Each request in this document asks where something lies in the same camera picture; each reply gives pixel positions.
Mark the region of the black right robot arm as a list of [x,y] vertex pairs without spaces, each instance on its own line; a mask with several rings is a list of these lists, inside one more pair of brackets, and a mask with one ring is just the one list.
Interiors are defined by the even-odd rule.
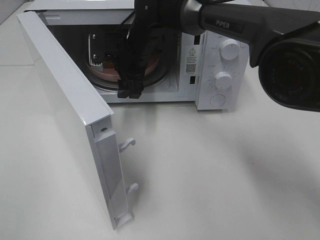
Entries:
[[234,107],[246,65],[292,109],[320,110],[320,14],[229,0],[137,0],[132,24],[88,31],[92,83],[109,103]]

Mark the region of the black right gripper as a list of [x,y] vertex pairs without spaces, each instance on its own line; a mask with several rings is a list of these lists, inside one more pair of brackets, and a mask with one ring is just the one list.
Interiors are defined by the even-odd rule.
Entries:
[[111,33],[88,36],[90,67],[103,68],[105,58],[114,62],[120,99],[141,97],[149,60],[163,51],[167,34],[180,26],[180,1],[136,0],[131,16],[127,31],[120,24]]

